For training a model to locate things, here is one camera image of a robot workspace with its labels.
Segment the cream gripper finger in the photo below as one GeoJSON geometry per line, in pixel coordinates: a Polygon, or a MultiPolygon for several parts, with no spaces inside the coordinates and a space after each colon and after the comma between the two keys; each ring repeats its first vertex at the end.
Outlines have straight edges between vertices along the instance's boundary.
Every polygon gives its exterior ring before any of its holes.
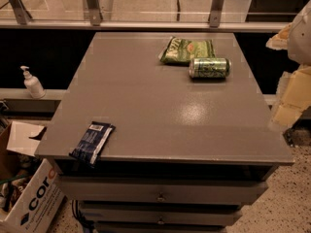
{"type": "Polygon", "coordinates": [[[288,48],[288,39],[291,26],[292,25],[290,23],[286,25],[276,35],[271,37],[266,42],[265,46],[272,50],[286,50],[288,48]]]}
{"type": "Polygon", "coordinates": [[[269,126],[272,129],[291,128],[310,106],[311,66],[300,65],[293,73],[282,74],[277,85],[269,126]]]}

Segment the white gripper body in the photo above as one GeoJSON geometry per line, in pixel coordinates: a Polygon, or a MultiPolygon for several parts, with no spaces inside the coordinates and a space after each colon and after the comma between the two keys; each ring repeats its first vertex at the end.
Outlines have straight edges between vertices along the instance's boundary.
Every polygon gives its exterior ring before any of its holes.
{"type": "Polygon", "coordinates": [[[296,15],[288,38],[289,59],[311,65],[311,0],[296,15]]]}

